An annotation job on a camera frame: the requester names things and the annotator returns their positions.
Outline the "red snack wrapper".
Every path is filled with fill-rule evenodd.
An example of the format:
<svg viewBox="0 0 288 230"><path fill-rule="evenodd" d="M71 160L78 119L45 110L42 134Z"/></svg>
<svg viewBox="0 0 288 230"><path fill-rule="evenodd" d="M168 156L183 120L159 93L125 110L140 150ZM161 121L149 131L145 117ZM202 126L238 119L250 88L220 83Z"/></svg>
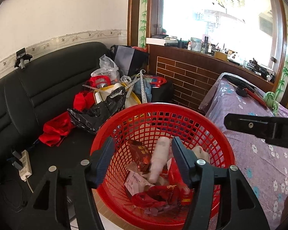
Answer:
<svg viewBox="0 0 288 230"><path fill-rule="evenodd" d="M178 165L174 157L167 162L167 177L170 185L179 189L179 201L182 206L189 206L192 202L193 191L183 182Z"/></svg>

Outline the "white plastic bag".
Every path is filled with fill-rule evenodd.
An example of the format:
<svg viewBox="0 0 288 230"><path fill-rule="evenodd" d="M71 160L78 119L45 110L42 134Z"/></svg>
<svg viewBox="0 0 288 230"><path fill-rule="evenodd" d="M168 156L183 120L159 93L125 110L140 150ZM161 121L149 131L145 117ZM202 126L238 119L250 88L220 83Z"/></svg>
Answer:
<svg viewBox="0 0 288 230"><path fill-rule="evenodd" d="M158 181L164 166L167 164L170 152L171 140L168 137L161 136L156 142L156 146L151 156L150 172L148 182L155 184Z"/></svg>

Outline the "dark red foil packet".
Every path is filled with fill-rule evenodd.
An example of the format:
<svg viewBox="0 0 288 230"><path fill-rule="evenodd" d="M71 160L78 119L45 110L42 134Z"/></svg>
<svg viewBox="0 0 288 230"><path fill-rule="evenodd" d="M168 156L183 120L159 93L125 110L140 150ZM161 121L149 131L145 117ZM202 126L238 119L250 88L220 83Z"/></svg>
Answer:
<svg viewBox="0 0 288 230"><path fill-rule="evenodd" d="M127 146L138 170L148 173L151 163L151 153L148 148L142 142L136 140L128 140Z"/></svg>

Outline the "green crumpled cloth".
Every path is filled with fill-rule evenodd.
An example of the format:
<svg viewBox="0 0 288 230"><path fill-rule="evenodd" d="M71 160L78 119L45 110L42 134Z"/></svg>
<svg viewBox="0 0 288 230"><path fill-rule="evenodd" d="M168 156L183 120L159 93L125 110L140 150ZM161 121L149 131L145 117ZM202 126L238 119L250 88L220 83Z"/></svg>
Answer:
<svg viewBox="0 0 288 230"><path fill-rule="evenodd" d="M272 114L276 116L279 108L279 103L276 101L276 94L269 91L264 94L263 100L266 103L266 106L271 110Z"/></svg>

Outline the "pink floral tablecloth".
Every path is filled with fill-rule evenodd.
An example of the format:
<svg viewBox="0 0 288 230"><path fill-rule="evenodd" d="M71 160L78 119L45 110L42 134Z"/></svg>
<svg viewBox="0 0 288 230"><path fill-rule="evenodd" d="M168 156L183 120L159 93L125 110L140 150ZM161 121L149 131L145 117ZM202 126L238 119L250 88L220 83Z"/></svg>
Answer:
<svg viewBox="0 0 288 230"><path fill-rule="evenodd" d="M236 165L255 192L271 229L281 222L288 196L288 149L265 143L263 139L234 132L224 126L228 113L251 116L273 116L251 97L241 97L222 73L208 91L199 108L226 136Z"/></svg>

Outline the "red plastic basket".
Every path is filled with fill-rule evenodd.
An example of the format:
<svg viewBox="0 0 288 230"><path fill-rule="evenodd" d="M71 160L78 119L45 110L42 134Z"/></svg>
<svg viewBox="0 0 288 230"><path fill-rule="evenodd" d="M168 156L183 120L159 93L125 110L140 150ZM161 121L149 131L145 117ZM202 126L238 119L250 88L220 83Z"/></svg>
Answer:
<svg viewBox="0 0 288 230"><path fill-rule="evenodd" d="M193 193L173 157L176 136L189 150L203 148L212 166L235 163L232 147L217 126L179 105L135 105L110 117L98 130L91 149L100 149L111 137L115 150L97 192L127 223L141 229L182 229Z"/></svg>

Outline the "black plastic bag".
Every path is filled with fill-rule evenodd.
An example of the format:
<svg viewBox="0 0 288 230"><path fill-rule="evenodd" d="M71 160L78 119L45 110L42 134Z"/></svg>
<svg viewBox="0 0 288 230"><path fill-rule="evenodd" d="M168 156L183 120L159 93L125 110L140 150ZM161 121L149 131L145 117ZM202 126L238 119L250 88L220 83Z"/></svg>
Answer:
<svg viewBox="0 0 288 230"><path fill-rule="evenodd" d="M73 108L68 108L67 111L72 124L95 135L111 116L125 108L125 101L126 90L124 87L118 87L106 97L105 101L93 105L84 112Z"/></svg>

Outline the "red cloth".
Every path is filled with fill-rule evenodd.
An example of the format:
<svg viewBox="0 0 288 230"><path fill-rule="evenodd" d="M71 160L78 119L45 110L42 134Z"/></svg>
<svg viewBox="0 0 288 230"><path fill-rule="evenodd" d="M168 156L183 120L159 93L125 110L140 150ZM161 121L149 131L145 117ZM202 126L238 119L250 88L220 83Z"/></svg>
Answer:
<svg viewBox="0 0 288 230"><path fill-rule="evenodd" d="M94 104L94 93L81 91L75 95L72 108L77 112L84 112ZM75 126L71 122L68 111L66 111L44 124L43 133L39 136L39 140L50 147L59 146L73 128L75 128Z"/></svg>

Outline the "white power strip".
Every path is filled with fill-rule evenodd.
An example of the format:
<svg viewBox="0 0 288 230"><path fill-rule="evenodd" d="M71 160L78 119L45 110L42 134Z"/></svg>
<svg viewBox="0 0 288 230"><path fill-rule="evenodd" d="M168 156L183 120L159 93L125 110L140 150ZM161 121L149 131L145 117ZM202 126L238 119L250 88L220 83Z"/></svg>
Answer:
<svg viewBox="0 0 288 230"><path fill-rule="evenodd" d="M19 172L20 178L23 181L26 181L27 178L29 178L33 174L32 169L31 169L30 160L29 160L28 151L26 151L26 150L22 151L22 157L20 158L20 161L21 161L23 167L18 172Z"/></svg>

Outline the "black case on table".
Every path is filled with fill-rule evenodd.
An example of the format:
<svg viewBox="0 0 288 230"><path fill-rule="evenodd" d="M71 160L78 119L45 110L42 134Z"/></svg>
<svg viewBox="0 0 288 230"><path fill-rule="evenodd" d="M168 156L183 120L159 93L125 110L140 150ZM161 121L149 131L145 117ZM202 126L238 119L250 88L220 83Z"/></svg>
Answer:
<svg viewBox="0 0 288 230"><path fill-rule="evenodd" d="M241 80L240 78L229 76L229 75L224 75L224 78L237 87L239 86L242 88L247 88L248 90L254 92L255 87L250 85L246 81Z"/></svg>

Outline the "black sofa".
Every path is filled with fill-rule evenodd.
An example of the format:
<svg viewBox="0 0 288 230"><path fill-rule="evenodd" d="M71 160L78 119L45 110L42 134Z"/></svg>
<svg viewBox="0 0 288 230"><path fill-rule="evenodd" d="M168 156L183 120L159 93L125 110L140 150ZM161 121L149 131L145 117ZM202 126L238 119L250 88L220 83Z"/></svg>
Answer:
<svg viewBox="0 0 288 230"><path fill-rule="evenodd" d="M0 79L0 228L16 229L33 190L52 165L73 168L89 157L93 136L74 128L59 146L39 140L44 123L73 105L74 97L110 50L89 42L37 58ZM23 181L22 151L32 175Z"/></svg>

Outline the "wooden counter ledge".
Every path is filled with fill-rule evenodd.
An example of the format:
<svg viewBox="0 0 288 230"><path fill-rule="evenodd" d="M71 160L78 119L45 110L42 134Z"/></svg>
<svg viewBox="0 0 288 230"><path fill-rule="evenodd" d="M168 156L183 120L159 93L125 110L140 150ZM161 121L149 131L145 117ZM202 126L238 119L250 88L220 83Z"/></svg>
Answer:
<svg viewBox="0 0 288 230"><path fill-rule="evenodd" d="M199 113L199 105L223 72L238 75L264 92L271 91L273 83L230 62L218 60L191 50L148 45L149 74L164 77L173 83L172 101Z"/></svg>

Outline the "clear plastic bag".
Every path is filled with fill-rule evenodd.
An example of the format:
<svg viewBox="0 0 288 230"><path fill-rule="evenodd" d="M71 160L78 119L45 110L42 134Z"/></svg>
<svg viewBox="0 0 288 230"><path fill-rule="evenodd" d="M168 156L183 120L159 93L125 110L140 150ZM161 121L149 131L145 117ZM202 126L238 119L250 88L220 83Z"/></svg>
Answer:
<svg viewBox="0 0 288 230"><path fill-rule="evenodd" d="M119 68L115 62L108 56L103 55L99 58L99 69L91 73L91 77L107 76L111 84L116 84L120 81Z"/></svg>

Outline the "black shopping bag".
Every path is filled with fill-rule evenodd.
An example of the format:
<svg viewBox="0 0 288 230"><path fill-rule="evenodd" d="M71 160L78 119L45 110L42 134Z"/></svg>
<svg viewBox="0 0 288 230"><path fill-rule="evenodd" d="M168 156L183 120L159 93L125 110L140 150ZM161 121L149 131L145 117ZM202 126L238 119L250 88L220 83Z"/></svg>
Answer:
<svg viewBox="0 0 288 230"><path fill-rule="evenodd" d="M118 67L120 77L138 74L148 61L148 53L130 46L112 45L113 61Z"/></svg>

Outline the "black clamp on sofa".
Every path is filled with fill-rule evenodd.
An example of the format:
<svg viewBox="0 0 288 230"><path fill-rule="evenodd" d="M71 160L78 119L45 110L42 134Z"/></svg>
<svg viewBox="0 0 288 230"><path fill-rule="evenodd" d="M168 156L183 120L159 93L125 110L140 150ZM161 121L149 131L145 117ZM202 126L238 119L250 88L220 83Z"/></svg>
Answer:
<svg viewBox="0 0 288 230"><path fill-rule="evenodd" d="M26 49L22 48L19 51L16 52L16 59L15 59L15 63L14 63L14 68L21 68L24 69L25 68L25 61L31 61L31 58L33 56L26 53Z"/></svg>

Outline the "red handled tool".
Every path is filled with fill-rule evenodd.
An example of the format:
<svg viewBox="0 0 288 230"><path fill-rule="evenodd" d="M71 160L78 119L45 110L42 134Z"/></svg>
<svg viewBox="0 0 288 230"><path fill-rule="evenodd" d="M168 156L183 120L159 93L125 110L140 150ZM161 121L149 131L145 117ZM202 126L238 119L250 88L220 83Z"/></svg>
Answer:
<svg viewBox="0 0 288 230"><path fill-rule="evenodd" d="M252 99L257 101L261 106L263 106L264 108L267 108L267 105L264 102L264 100L260 96L258 96L255 92L251 92L247 88L243 88L241 86L238 86L236 88L236 93L237 93L237 95L244 97L244 98L245 97L251 97Z"/></svg>

